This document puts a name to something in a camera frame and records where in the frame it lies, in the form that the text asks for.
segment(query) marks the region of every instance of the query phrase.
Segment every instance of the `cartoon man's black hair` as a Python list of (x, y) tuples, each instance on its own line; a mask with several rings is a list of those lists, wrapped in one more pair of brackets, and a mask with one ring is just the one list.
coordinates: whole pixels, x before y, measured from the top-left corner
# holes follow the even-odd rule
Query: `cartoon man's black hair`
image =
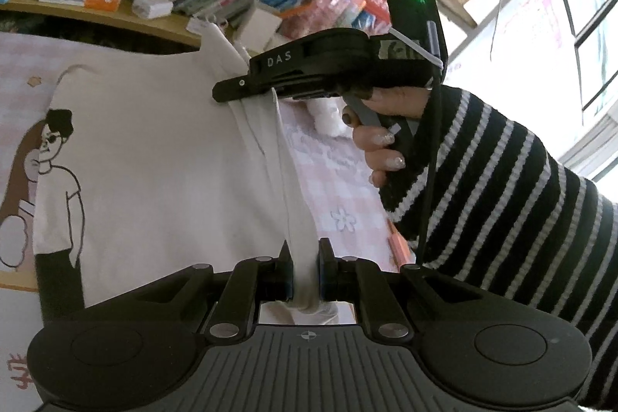
[(71, 117), (73, 113), (68, 109), (50, 109), (45, 117), (49, 131), (57, 131), (60, 136), (67, 139), (73, 133)]

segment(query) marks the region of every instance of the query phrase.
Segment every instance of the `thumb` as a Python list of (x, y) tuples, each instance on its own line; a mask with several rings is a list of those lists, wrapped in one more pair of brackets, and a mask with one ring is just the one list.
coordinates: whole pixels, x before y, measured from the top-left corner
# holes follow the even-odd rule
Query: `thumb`
[(429, 95), (428, 89), (410, 86), (374, 88), (372, 97), (363, 103), (378, 114), (420, 119)]

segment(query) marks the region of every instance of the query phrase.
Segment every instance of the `finger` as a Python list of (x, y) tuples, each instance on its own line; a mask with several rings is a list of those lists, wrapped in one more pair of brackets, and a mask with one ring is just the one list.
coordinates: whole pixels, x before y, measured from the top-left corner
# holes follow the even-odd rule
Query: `finger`
[(390, 131), (379, 126), (357, 126), (351, 138), (360, 150), (368, 153), (384, 149), (395, 141)]
[(376, 188), (381, 188), (386, 184), (386, 172), (376, 170), (369, 176), (369, 182)]
[(363, 103), (378, 114), (419, 119), (423, 115), (430, 91), (411, 86), (374, 88), (372, 97)]
[(406, 168), (406, 160), (397, 151), (380, 149), (372, 153), (365, 153), (365, 162), (372, 170), (398, 171)]
[(341, 120), (347, 126), (350, 126), (350, 128), (356, 128), (357, 126), (360, 126), (360, 119), (358, 119), (358, 116), (351, 109), (351, 107), (348, 107), (347, 105), (344, 107), (344, 110), (341, 114)]

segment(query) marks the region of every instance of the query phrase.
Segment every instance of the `ribbed gray panel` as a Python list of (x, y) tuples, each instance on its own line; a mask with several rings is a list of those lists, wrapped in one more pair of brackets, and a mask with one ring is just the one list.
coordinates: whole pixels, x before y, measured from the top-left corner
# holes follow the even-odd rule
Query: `ribbed gray panel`
[[(485, 410), (447, 395), (409, 351), (374, 343), (359, 326), (258, 326), (242, 344), (209, 350), (176, 391), (131, 412)], [(543, 411), (580, 412), (571, 402)]]

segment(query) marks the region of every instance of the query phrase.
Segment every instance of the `black and white striped sweater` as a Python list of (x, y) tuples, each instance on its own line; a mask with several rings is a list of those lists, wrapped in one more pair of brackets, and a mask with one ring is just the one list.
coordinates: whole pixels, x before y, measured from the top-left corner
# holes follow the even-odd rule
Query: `black and white striped sweater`
[[(524, 126), (443, 86), (426, 266), (553, 313), (588, 338), (593, 363), (578, 400), (618, 409), (618, 213)], [(380, 191), (402, 235), (417, 239), (433, 100), (407, 168)]]

